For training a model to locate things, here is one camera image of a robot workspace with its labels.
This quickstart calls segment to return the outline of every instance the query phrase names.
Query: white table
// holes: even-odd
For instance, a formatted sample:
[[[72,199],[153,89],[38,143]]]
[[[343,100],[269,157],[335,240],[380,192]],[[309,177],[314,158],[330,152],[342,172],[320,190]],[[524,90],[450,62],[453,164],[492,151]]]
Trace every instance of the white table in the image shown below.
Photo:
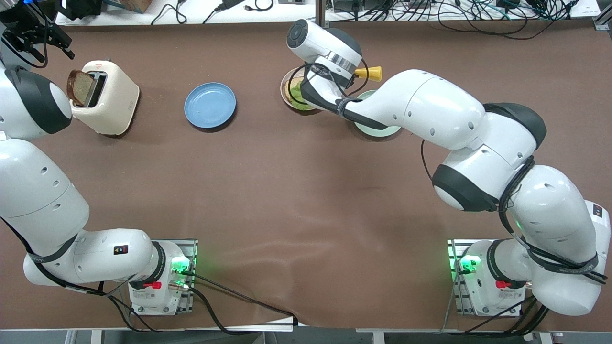
[[[259,0],[260,7],[267,7],[270,0]],[[181,13],[187,16],[187,24],[200,24],[208,17],[208,15],[221,3],[218,1],[204,1],[204,0],[187,0],[181,5]],[[103,5],[103,12],[96,17],[87,17],[82,20],[69,20],[62,14],[58,14],[56,23],[63,26],[119,26],[119,25],[149,25],[153,18],[157,16],[159,11],[165,4],[176,5],[176,0],[153,0],[153,3],[149,6],[147,11],[143,14],[131,12],[128,10],[120,9],[114,6]],[[264,23],[264,22],[292,22],[301,18],[314,19],[315,17],[315,0],[305,0],[303,5],[279,5],[277,3],[265,12],[248,11],[243,8],[244,5],[255,6],[255,0],[246,0],[245,2],[232,7],[231,9],[224,10],[216,13],[212,18],[207,21],[207,24],[219,24],[219,23]],[[471,6],[471,2],[468,0],[461,0],[461,7],[467,9]],[[487,8],[487,13],[495,19],[502,18],[503,14],[495,9]],[[533,14],[531,10],[523,9],[525,14]],[[431,7],[431,16],[422,15],[419,20],[438,20],[436,15],[438,12],[457,12],[452,6],[446,4],[433,4]],[[401,16],[400,12],[394,12],[396,17]],[[584,18],[594,17],[600,13],[599,7],[597,6],[596,0],[580,0],[580,2],[571,10],[572,18]],[[520,17],[508,13],[508,16],[514,20],[520,20]],[[406,21],[411,15],[405,15],[401,21]],[[419,15],[412,16],[411,20],[417,20]],[[353,16],[348,13],[333,13],[330,10],[327,11],[326,20],[345,20],[351,19]],[[360,18],[360,20],[367,20],[368,17]],[[441,20],[465,20],[465,16],[462,14],[442,14]],[[393,21],[392,15],[389,15],[387,21]],[[166,8],[165,14],[162,15],[156,22],[156,25],[168,25],[178,24],[176,22],[176,16],[174,11],[170,8]]]

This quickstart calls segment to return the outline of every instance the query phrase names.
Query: glowing green led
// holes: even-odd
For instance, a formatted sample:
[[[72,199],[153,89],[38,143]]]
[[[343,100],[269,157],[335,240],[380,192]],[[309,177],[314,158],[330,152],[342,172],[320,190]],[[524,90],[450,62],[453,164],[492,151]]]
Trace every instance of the glowing green led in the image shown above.
[[[174,272],[186,272],[189,270],[189,259],[185,256],[172,258],[171,266]]]
[[[476,266],[480,264],[480,257],[471,255],[463,256],[460,260],[460,264],[462,270],[474,272],[476,271]]]

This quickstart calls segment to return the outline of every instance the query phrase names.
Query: black label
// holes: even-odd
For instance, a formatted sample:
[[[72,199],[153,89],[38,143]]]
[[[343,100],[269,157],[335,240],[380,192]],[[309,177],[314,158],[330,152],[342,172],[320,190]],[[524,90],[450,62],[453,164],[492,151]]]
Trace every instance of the black label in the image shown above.
[[[603,208],[597,204],[593,204],[593,215],[603,217]]]
[[[127,245],[113,247],[113,255],[124,255],[127,253]]]

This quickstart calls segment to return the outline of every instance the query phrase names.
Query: yellow handle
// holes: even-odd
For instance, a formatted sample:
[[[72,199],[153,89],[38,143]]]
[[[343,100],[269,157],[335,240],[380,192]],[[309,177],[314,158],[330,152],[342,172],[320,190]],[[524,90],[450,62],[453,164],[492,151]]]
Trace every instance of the yellow handle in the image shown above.
[[[383,78],[383,68],[382,67],[370,67],[368,68],[370,72],[370,80],[380,82]],[[365,78],[365,68],[359,68],[355,70],[355,75],[358,78]]]

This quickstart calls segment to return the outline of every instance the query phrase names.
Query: brown table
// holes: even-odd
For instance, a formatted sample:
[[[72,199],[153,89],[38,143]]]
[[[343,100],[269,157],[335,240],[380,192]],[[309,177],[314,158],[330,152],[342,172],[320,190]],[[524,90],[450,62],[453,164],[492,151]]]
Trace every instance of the brown table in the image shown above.
[[[528,30],[535,32],[534,23]],[[497,28],[507,28],[497,24]],[[141,228],[152,238],[200,240],[198,272],[322,327],[436,329],[451,288],[446,240],[507,237],[497,216],[465,214],[432,190],[420,139],[407,131],[374,142],[329,113],[301,116],[278,93],[300,60],[289,24],[106,28],[71,32],[76,59],[50,50],[41,71],[60,85],[68,72],[111,57],[140,85],[131,131],[116,140],[75,121],[35,142],[89,202],[87,230]],[[518,102],[546,121],[539,163],[564,171],[583,195],[612,207],[609,163],[610,38],[592,23],[556,23],[534,40],[441,31],[433,23],[344,24],[385,79],[418,68],[482,102]],[[187,94],[209,81],[236,93],[225,130],[194,129]],[[379,84],[371,82],[368,88]],[[447,152],[426,144],[434,169]],[[119,327],[113,305],[95,296],[35,286],[24,250],[0,231],[2,328]],[[281,318],[210,289],[228,325]],[[543,328],[612,331],[612,287],[587,316],[550,315]],[[479,319],[451,316],[450,329]],[[162,328],[211,326],[197,303],[190,315],[152,319]],[[508,327],[495,321],[493,328]]]

